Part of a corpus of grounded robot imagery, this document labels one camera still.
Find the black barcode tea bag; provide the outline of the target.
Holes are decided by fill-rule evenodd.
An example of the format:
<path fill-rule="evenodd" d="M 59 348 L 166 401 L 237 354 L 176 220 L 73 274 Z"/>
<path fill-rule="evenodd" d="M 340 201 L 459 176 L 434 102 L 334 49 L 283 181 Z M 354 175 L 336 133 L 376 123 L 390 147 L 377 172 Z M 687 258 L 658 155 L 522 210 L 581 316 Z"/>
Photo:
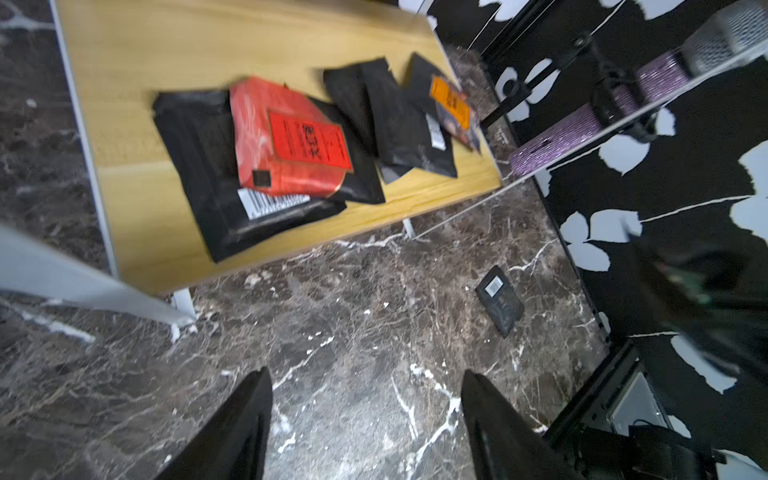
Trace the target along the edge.
<path fill-rule="evenodd" d="M 503 270 L 494 265 L 475 288 L 486 313 L 503 338 L 507 338 L 522 319 L 524 305 Z"/>

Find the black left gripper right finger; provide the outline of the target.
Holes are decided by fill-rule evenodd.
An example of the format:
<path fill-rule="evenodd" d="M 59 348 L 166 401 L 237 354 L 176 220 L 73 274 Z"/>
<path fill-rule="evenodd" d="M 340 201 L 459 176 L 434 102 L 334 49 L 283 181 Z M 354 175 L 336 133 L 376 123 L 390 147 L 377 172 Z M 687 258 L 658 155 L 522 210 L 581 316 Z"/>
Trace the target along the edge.
<path fill-rule="evenodd" d="M 466 370 L 461 402 L 478 479 L 577 479 L 485 376 Z"/>

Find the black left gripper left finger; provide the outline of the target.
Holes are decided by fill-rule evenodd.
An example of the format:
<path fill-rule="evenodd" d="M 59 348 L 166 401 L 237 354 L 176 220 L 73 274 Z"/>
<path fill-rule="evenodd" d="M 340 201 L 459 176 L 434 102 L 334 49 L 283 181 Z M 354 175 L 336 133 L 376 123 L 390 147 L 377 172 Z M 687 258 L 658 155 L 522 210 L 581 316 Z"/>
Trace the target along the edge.
<path fill-rule="evenodd" d="M 272 407 L 269 370 L 250 372 L 157 477 L 166 480 L 261 479 Z"/>

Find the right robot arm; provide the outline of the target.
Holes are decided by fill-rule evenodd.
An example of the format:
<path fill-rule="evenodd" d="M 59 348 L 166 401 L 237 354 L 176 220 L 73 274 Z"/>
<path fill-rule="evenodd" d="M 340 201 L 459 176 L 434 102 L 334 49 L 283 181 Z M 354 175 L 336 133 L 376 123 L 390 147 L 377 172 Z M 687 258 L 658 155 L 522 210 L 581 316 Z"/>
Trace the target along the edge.
<path fill-rule="evenodd" d="M 628 237 L 640 291 L 658 321 L 706 367 L 767 378 L 767 300 L 735 286 L 741 254 L 706 245 L 665 250 Z M 623 341 L 554 424 L 537 434 L 484 375 L 466 371 L 461 402 L 480 479 L 763 479 L 743 457 L 676 429 Z"/>

